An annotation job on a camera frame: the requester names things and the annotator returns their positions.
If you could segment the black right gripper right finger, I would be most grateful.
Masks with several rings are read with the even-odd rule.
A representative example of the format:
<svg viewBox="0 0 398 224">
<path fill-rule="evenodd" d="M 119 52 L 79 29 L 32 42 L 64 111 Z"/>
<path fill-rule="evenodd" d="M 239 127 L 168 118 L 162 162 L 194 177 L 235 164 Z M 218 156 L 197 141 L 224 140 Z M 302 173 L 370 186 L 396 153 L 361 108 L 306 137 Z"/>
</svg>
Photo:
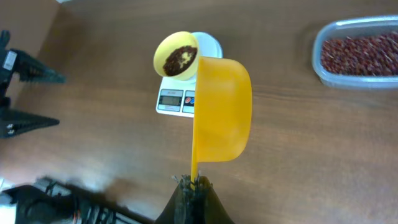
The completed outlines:
<svg viewBox="0 0 398 224">
<path fill-rule="evenodd" d="M 199 224 L 234 224 L 218 198 L 213 184 L 205 176 L 195 180 L 192 223 Z"/>
</svg>

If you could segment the yellow plastic measuring scoop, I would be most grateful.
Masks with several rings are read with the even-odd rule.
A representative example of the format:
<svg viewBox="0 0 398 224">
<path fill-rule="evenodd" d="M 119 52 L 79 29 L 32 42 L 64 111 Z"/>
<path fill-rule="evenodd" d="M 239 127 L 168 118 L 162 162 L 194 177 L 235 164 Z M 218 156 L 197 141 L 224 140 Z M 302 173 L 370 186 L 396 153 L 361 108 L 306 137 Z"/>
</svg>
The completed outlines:
<svg viewBox="0 0 398 224">
<path fill-rule="evenodd" d="M 245 67 L 231 59 L 201 57 L 195 90 L 191 181 L 200 162 L 231 161 L 248 142 L 252 86 Z"/>
</svg>

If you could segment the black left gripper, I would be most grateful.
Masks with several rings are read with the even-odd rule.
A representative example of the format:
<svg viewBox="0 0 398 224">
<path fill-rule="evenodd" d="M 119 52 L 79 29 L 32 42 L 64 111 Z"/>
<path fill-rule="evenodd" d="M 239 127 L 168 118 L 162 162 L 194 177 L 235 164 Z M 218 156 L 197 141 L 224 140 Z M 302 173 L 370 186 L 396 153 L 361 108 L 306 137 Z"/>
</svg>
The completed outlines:
<svg viewBox="0 0 398 224">
<path fill-rule="evenodd" d="M 12 49 L 7 50 L 11 34 L 1 31 L 1 139 L 33 131 L 35 129 L 56 126 L 59 120 L 9 109 L 11 100 L 6 96 L 12 74 L 17 72 L 19 80 L 31 83 L 65 83 L 66 78 L 57 71 L 47 67 L 28 53 Z"/>
</svg>

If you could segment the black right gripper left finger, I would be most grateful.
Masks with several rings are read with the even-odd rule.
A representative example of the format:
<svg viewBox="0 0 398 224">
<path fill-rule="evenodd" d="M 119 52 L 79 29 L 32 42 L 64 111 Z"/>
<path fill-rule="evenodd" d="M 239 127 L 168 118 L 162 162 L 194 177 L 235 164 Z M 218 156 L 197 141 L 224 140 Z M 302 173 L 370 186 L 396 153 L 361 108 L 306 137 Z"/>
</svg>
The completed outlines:
<svg viewBox="0 0 398 224">
<path fill-rule="evenodd" d="M 193 223 L 191 203 L 193 189 L 191 188 L 190 176 L 182 175 L 180 179 L 173 176 L 173 178 L 178 183 L 177 187 L 154 224 Z"/>
</svg>

